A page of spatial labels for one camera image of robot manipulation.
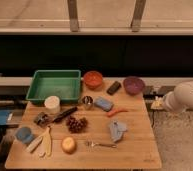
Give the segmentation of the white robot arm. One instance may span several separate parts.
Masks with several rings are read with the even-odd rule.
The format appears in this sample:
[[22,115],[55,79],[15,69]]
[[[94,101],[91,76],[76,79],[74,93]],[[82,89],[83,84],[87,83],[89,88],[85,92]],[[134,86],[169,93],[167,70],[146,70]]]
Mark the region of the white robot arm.
[[193,81],[182,82],[163,97],[156,97],[151,108],[171,113],[183,113],[187,109],[193,110]]

